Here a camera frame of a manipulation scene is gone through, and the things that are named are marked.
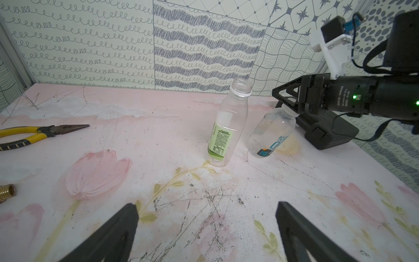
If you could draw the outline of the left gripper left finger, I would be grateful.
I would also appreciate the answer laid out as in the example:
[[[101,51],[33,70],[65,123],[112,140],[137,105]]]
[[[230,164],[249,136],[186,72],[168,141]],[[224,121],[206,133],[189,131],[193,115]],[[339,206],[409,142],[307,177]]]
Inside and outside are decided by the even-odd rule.
[[[126,204],[63,262],[127,262],[139,221],[136,206]]]

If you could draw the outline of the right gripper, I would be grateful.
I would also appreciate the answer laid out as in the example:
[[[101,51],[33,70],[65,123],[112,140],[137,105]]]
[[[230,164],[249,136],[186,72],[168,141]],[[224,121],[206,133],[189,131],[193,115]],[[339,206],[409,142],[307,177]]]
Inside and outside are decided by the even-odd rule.
[[[368,76],[339,76],[329,74],[300,76],[272,90],[280,99],[290,95],[302,105],[305,113],[321,115],[325,111],[339,111],[356,116],[369,115],[379,78]],[[276,108],[287,115],[298,115],[290,106],[279,101]]]

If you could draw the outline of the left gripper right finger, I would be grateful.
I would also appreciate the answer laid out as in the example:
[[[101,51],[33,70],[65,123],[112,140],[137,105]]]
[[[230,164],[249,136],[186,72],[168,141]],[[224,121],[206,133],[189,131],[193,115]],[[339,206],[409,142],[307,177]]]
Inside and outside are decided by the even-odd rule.
[[[279,202],[276,220],[289,262],[355,262],[288,202]]]

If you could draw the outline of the short clear plastic bottle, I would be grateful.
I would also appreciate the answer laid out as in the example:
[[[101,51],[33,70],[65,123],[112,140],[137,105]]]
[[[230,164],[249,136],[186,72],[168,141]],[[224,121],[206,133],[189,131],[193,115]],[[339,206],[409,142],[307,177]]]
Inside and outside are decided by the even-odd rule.
[[[287,115],[274,108],[259,122],[248,141],[252,155],[259,158],[270,156],[292,134],[298,115]]]

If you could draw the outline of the tall clear plastic bottle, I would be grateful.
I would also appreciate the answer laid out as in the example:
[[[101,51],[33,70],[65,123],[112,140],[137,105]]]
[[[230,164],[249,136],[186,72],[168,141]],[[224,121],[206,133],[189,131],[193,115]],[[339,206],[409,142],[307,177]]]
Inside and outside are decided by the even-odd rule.
[[[248,80],[238,78],[231,83],[230,92],[218,109],[207,148],[211,165],[224,167],[230,162],[247,122],[251,94],[252,84]]]

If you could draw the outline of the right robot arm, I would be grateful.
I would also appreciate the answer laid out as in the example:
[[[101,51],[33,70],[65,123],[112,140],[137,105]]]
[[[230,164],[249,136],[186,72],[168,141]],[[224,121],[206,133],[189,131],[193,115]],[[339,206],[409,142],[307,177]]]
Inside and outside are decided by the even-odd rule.
[[[356,27],[341,16],[328,21],[310,36],[311,48],[321,52],[327,74],[303,75],[272,91],[272,95],[297,114],[384,117],[387,122],[411,125],[419,132],[419,12],[395,16],[390,36],[372,49],[362,63],[363,76],[347,76],[344,64],[352,61]]]

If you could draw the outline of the black plastic tool case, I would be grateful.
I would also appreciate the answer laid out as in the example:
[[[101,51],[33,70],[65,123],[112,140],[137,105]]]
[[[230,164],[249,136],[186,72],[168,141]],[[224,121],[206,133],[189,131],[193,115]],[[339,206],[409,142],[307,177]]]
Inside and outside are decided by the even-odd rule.
[[[320,116],[302,114],[296,123],[305,131],[305,139],[319,150],[346,144],[359,133],[357,127],[331,111]]]

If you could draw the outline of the floral pink table mat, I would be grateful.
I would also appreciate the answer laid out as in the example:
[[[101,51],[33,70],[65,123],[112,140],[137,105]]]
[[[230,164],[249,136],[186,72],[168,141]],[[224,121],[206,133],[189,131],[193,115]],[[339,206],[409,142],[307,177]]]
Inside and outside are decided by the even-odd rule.
[[[1,128],[87,128],[1,153],[1,261],[55,262],[125,204],[137,206],[132,262],[283,262],[275,218],[290,203],[363,262],[419,259],[419,196],[353,143],[319,151],[296,129],[267,158],[247,138],[276,104],[249,100],[226,167],[207,144],[223,96],[36,84]]]

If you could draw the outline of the yellow handled pliers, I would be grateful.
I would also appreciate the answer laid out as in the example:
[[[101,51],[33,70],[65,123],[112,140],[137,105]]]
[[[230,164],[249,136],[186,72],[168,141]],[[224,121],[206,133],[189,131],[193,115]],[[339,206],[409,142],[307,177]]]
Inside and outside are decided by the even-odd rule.
[[[24,139],[12,141],[1,144],[1,151],[10,151],[18,148],[22,148],[28,145],[32,145],[39,141],[47,138],[53,138],[57,135],[63,135],[71,132],[75,132],[84,128],[90,127],[89,124],[75,124],[75,125],[61,125],[61,126],[22,126],[6,128],[1,130],[1,138],[18,135],[18,134],[32,134]]]

